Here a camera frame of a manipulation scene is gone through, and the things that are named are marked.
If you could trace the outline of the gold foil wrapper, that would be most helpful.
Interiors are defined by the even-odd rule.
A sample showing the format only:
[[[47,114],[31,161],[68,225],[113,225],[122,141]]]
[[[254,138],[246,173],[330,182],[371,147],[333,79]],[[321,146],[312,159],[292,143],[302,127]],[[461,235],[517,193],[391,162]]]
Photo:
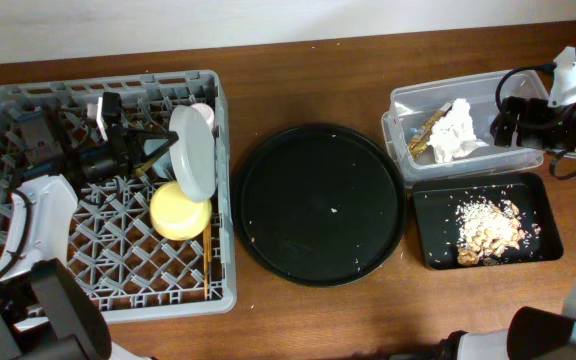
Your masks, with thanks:
[[[419,130],[413,135],[408,142],[408,150],[412,158],[421,155],[428,147],[428,140],[432,133],[432,128],[435,123],[444,117],[452,108],[452,103],[447,102],[439,108],[432,116],[430,116]]]

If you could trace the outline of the grey round plate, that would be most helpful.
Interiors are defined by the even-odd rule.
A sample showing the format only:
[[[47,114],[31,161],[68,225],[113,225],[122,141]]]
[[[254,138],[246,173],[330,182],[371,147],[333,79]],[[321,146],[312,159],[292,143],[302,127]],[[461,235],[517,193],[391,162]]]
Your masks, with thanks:
[[[180,105],[172,112],[169,130],[178,136],[169,153],[181,190],[192,202],[209,200],[216,191],[216,154],[208,123],[197,109]]]

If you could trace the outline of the blue cup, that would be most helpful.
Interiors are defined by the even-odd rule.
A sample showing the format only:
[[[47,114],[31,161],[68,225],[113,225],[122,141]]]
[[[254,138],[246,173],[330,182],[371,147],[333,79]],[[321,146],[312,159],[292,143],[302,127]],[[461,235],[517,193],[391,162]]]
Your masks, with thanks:
[[[154,153],[159,147],[165,144],[164,139],[149,139],[144,142],[144,152],[147,155]],[[174,171],[169,151],[166,151],[153,165],[152,169],[155,174],[164,179],[174,180]]]

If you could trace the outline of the yellow bowl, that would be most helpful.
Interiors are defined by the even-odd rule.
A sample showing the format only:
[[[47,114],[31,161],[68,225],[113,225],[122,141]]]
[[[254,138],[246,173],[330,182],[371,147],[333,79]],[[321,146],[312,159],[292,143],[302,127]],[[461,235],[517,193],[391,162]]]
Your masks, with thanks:
[[[212,204],[209,200],[195,203],[176,181],[160,186],[150,200],[152,227],[164,238],[185,241],[195,238],[209,225]]]

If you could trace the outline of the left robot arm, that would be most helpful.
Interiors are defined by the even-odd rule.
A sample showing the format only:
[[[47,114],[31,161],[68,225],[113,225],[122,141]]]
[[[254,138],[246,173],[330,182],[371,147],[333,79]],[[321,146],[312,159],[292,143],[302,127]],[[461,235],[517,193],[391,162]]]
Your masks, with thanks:
[[[0,260],[0,359],[131,359],[64,264],[70,224],[83,186],[141,176],[178,135],[113,122],[104,143],[69,149],[56,112],[17,122],[48,131],[60,149],[16,169],[8,189],[13,218]]]

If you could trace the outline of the white tissue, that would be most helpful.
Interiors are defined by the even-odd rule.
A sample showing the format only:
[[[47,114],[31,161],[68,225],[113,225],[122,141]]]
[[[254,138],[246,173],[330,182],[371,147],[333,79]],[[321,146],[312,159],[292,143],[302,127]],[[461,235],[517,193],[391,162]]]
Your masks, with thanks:
[[[466,99],[456,99],[450,110],[431,128],[427,144],[432,147],[436,163],[465,158],[488,144],[476,137],[471,106]]]

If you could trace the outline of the food scraps and rice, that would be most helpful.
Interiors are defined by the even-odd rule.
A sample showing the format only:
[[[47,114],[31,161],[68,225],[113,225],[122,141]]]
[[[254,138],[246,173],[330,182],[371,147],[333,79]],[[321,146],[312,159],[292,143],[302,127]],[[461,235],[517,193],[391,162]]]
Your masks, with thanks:
[[[509,199],[465,202],[456,215],[457,263],[464,267],[497,264],[509,249],[527,248],[541,233],[538,223],[522,224],[528,214]]]

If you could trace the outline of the pink cup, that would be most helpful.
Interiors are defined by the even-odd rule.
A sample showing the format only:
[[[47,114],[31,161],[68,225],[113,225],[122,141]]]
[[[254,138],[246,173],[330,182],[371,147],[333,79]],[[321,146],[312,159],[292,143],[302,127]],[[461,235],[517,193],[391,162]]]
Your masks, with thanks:
[[[211,131],[215,130],[216,128],[215,112],[211,106],[205,103],[194,103],[191,105],[191,108],[195,109],[200,113],[200,115],[205,120]]]

